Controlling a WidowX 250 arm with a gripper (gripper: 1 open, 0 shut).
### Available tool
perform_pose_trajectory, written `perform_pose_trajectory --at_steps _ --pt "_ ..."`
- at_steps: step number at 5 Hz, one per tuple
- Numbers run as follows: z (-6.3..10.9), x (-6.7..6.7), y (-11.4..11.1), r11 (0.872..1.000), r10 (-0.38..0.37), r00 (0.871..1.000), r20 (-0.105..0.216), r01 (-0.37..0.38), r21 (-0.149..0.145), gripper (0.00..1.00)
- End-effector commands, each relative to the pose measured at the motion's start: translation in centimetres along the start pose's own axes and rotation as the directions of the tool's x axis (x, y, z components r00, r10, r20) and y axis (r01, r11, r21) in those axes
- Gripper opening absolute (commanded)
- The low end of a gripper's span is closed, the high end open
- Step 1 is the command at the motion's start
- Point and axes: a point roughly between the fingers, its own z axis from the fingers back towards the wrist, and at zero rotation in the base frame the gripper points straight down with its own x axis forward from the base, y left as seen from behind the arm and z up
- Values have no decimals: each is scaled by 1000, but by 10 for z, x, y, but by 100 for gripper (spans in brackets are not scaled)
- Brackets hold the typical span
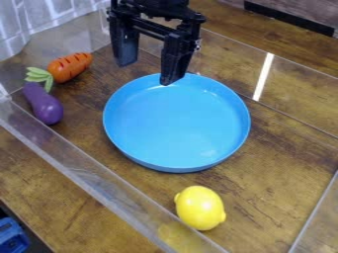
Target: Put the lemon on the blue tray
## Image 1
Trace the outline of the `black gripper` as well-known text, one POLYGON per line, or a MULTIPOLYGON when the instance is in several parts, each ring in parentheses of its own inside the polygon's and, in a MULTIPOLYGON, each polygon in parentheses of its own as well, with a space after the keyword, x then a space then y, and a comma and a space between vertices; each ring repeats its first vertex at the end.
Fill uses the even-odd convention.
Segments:
POLYGON ((188 7, 188 0, 110 0, 106 14, 120 67, 137 61, 140 34, 164 41, 160 83, 168 86, 184 76, 204 16, 188 7))

